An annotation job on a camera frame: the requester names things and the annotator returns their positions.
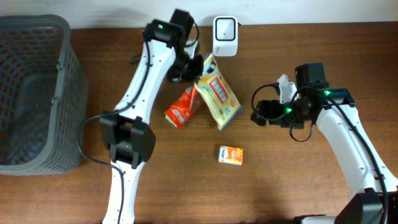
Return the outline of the yellow snack bag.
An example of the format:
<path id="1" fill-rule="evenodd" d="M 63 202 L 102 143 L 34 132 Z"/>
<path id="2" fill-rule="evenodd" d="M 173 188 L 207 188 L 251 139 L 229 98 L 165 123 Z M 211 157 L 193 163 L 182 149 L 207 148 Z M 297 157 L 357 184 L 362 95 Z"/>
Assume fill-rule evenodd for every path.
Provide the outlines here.
<path id="1" fill-rule="evenodd" d="M 205 56 L 202 76 L 194 83 L 194 86 L 206 103 L 220 131 L 224 131 L 242 112 L 242 105 L 222 76 L 212 53 Z"/>

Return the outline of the red Hacks candy bag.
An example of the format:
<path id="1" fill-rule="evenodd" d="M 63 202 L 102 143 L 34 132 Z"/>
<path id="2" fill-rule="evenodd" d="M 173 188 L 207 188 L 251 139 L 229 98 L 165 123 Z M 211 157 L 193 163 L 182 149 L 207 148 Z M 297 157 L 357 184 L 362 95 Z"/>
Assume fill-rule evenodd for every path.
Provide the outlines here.
<path id="1" fill-rule="evenodd" d="M 176 128 L 182 126 L 192 118 L 195 113 L 204 105 L 204 100 L 195 86 L 188 87 L 168 110 L 165 111 L 165 118 Z"/>

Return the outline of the orange small carton box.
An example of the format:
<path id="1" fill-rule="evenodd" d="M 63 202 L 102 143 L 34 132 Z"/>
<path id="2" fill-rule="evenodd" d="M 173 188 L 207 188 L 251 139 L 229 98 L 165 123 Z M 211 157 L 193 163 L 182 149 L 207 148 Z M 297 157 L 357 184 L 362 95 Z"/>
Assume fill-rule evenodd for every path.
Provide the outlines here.
<path id="1" fill-rule="evenodd" d="M 241 166 L 243 164 L 243 149 L 239 147 L 220 146 L 218 162 Z"/>

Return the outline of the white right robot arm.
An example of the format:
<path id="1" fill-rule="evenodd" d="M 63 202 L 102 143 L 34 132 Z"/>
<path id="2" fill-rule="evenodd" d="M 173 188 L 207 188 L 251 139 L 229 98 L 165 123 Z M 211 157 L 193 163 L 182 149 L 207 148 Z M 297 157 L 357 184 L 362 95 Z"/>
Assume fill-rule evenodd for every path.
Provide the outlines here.
<path id="1" fill-rule="evenodd" d="M 294 223 L 397 223 L 397 177 L 366 134 L 350 92 L 331 88 L 322 63 L 295 68 L 295 82 L 282 75 L 271 87 L 279 99 L 252 101 L 251 120 L 290 131 L 310 121 L 326 137 L 345 176 L 350 201 L 336 216 L 301 215 Z"/>

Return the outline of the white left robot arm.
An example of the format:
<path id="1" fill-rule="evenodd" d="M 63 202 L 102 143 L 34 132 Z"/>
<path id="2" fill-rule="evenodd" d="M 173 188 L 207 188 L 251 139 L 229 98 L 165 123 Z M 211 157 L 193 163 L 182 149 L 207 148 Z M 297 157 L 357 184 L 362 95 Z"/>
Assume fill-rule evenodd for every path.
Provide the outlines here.
<path id="1" fill-rule="evenodd" d="M 141 59 L 127 91 L 114 111 L 99 120 L 112 167 L 109 203 L 104 223 L 134 223 L 139 177 L 156 142 L 150 114 L 163 80 L 193 82 L 203 71 L 198 42 L 190 41 L 194 18 L 174 10 L 168 22 L 154 19 L 143 31 Z"/>

